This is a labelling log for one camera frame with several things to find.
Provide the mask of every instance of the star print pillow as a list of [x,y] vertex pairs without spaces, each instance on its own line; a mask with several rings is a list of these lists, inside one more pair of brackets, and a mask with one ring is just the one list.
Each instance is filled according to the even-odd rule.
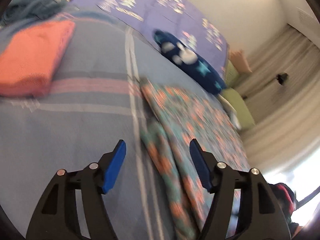
[[154,40],[161,54],[193,78],[207,92],[218,95],[227,86],[215,69],[171,33],[156,30]]

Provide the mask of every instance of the wall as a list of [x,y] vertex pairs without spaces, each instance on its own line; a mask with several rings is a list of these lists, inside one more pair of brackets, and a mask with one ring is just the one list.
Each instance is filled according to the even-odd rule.
[[[288,24],[296,28],[320,48],[320,24],[306,0],[280,0],[284,8]],[[300,22],[298,8],[310,15],[309,24]]]
[[189,0],[220,30],[233,49],[253,53],[287,21],[279,0]]

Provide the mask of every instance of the silver screw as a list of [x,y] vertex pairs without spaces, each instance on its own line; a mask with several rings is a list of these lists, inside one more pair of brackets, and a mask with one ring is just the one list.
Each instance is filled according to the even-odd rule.
[[62,176],[62,175],[64,175],[66,173],[66,171],[64,170],[64,169],[61,169],[61,170],[58,170],[57,171],[57,175],[58,176]]
[[223,162],[219,162],[219,163],[217,163],[217,166],[220,169],[225,169],[227,165],[225,163],[223,163]]
[[259,171],[257,168],[253,168],[253,169],[251,170],[251,172],[252,172],[252,174],[254,174],[254,175],[258,175],[258,174],[260,173],[260,171]]
[[99,167],[99,164],[97,164],[97,163],[91,163],[91,164],[89,165],[89,168],[92,169],[92,170],[95,170],[95,169],[98,168],[98,167]]

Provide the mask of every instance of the orange pillow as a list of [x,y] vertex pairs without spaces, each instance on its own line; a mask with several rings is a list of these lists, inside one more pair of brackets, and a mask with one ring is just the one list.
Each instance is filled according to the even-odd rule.
[[0,95],[46,95],[74,28],[69,20],[50,21],[16,33],[0,55]]
[[244,51],[242,49],[238,51],[231,51],[230,61],[239,73],[252,73],[252,70],[250,69],[249,63],[245,58]]

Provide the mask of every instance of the green cushion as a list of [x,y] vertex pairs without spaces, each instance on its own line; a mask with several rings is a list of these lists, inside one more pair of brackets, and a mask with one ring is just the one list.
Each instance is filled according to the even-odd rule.
[[231,61],[228,60],[228,65],[225,71],[225,83],[227,87],[232,87],[239,76],[240,76],[239,72],[233,66]]
[[243,101],[241,95],[232,88],[224,89],[221,95],[232,105],[237,112],[241,130],[247,130],[255,126],[254,119]]

